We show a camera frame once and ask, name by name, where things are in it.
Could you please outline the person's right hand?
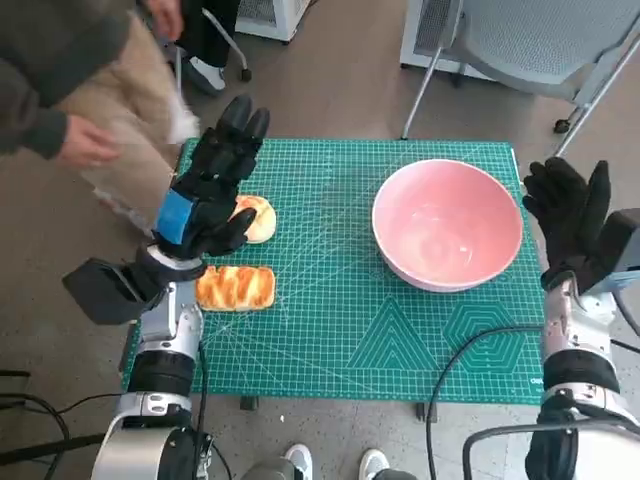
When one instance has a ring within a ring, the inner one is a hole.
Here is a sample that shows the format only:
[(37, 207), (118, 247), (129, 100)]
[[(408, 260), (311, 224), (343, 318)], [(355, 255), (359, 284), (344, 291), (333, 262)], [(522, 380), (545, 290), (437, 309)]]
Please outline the person's right hand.
[(55, 161), (75, 168), (106, 164), (117, 158), (117, 144), (111, 134), (91, 121), (76, 115), (67, 116), (67, 130)]

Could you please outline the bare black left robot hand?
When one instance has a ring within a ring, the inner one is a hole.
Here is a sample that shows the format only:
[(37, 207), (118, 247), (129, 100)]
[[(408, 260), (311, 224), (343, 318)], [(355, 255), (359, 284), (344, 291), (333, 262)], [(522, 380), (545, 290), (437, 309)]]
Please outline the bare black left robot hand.
[(154, 239), (164, 254), (180, 260), (219, 257), (247, 243), (257, 212), (236, 209), (239, 184), (252, 174), (269, 125), (269, 110), (254, 109), (249, 96), (239, 95), (205, 131), (159, 210)]

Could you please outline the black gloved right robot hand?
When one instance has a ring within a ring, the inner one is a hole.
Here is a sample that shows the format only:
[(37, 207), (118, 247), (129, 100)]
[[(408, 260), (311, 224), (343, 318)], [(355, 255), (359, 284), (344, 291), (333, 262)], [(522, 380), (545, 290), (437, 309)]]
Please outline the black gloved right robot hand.
[(541, 284), (550, 291), (594, 255), (611, 200), (609, 164), (598, 161), (584, 179), (565, 159), (550, 157), (530, 164), (524, 186), (523, 206), (545, 239), (548, 269)]

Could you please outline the person's left hand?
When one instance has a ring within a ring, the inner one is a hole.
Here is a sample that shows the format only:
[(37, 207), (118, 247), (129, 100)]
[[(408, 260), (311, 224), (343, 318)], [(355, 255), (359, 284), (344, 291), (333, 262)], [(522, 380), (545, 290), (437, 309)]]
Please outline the person's left hand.
[(176, 41), (182, 34), (184, 20), (180, 0), (146, 0), (159, 31), (169, 40)]

